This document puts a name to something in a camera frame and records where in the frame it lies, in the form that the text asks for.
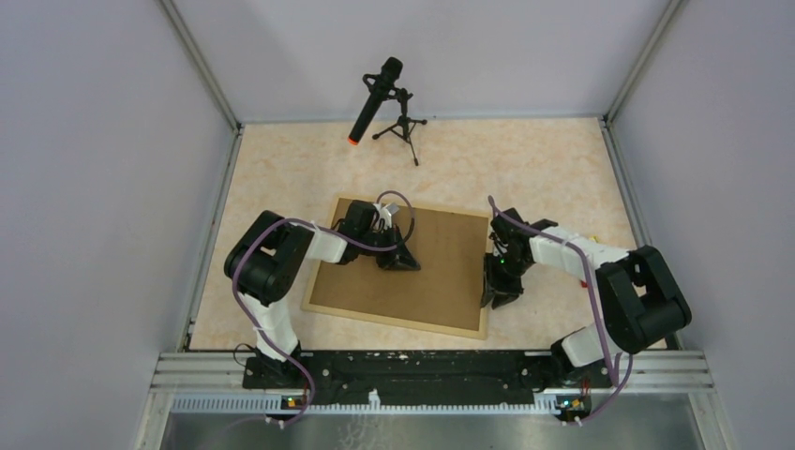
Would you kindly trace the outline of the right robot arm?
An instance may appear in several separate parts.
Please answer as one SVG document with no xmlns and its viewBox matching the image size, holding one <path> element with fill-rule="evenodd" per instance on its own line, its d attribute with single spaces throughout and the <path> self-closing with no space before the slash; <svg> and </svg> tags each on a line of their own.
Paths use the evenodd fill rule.
<svg viewBox="0 0 795 450">
<path fill-rule="evenodd" d="M 587 289 L 593 322 L 554 342 L 549 372 L 574 386 L 601 361 L 616 377 L 615 356 L 634 355 L 683 329 L 692 312 L 662 253 L 649 245 L 608 246 L 557 222 L 524 221 L 510 208 L 490 222 L 493 249 L 484 257 L 483 307 L 500 308 L 524 293 L 522 278 L 534 265 L 555 267 Z"/>
</svg>

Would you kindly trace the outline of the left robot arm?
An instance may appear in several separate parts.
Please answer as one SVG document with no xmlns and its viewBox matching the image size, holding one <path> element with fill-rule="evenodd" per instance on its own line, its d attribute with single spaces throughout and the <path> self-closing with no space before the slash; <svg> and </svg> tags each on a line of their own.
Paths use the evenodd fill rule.
<svg viewBox="0 0 795 450">
<path fill-rule="evenodd" d="M 284 298 L 304 262 L 347 265 L 366 256 L 384 271 L 420 270 L 407 248 L 413 230 L 400 229 L 400 212 L 408 213 L 413 227 L 415 211 L 409 203 L 354 200 L 331 227 L 265 210 L 233 247 L 224 274 L 256 335 L 250 361 L 276 386 L 295 384 L 301 372 L 300 341 Z"/>
</svg>

